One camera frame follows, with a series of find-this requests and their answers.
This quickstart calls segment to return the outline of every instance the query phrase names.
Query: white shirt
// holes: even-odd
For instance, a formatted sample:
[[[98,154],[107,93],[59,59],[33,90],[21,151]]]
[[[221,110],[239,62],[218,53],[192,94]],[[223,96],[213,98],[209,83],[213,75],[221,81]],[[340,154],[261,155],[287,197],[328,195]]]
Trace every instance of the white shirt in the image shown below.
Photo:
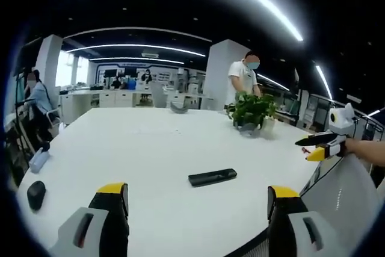
[[[242,61],[232,63],[227,80],[227,97],[225,105],[235,103],[236,90],[231,83],[231,76],[238,76],[244,91],[249,94],[253,93],[253,86],[257,84],[257,76],[253,70],[245,66]]]

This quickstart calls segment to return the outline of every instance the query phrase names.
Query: window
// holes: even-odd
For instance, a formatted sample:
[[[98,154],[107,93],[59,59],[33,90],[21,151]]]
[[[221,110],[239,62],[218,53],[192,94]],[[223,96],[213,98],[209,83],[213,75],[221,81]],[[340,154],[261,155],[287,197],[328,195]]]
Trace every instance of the window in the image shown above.
[[[73,54],[68,54],[67,52],[60,51],[58,67],[56,70],[55,86],[64,87],[66,85],[71,84],[72,67]]]
[[[87,83],[88,77],[88,59],[84,57],[79,57],[78,69],[76,72],[76,83],[84,82]]]

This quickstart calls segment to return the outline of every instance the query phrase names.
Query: plant pot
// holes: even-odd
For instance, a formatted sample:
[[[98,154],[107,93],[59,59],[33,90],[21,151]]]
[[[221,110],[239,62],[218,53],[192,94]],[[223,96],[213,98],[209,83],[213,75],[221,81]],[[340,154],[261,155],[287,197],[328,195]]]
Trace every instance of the plant pot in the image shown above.
[[[263,120],[263,125],[262,125],[262,132],[264,134],[271,135],[273,134],[273,129],[274,129],[274,124],[276,123],[276,120],[272,117],[266,117]]]

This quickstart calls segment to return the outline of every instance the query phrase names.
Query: chair backrest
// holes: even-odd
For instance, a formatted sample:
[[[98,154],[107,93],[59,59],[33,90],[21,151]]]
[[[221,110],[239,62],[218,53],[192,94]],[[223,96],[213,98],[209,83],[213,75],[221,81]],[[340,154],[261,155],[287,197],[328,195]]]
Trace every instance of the chair backrest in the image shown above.
[[[165,108],[167,105],[167,95],[164,93],[162,85],[158,82],[150,82],[152,102],[156,108]]]
[[[58,108],[59,96],[60,96],[60,87],[55,87],[53,90],[48,91],[48,96],[52,109],[55,110]]]

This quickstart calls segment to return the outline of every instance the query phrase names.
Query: white pillar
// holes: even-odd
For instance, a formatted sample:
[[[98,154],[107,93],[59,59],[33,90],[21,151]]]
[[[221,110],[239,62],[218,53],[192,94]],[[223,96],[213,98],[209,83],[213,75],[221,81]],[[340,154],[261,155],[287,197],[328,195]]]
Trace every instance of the white pillar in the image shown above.
[[[71,74],[71,84],[76,84],[76,75],[78,74],[78,63],[79,63],[79,57],[73,57],[73,64],[72,64],[72,74]]]
[[[305,116],[305,111],[307,108],[307,103],[309,101],[309,92],[307,90],[302,90],[302,98],[300,101],[300,113],[298,114],[298,120],[303,121]]]
[[[214,98],[214,105],[202,101],[202,108],[210,106],[212,110],[223,110],[227,95],[228,73],[230,65],[234,61],[241,61],[249,48],[232,40],[223,40],[210,48],[209,59],[206,69],[203,93]]]
[[[63,39],[53,34],[46,37],[36,59],[35,68],[40,72],[40,79],[51,91],[55,88],[56,70],[62,43]]]
[[[87,85],[95,83],[97,64],[93,62],[88,63]]]

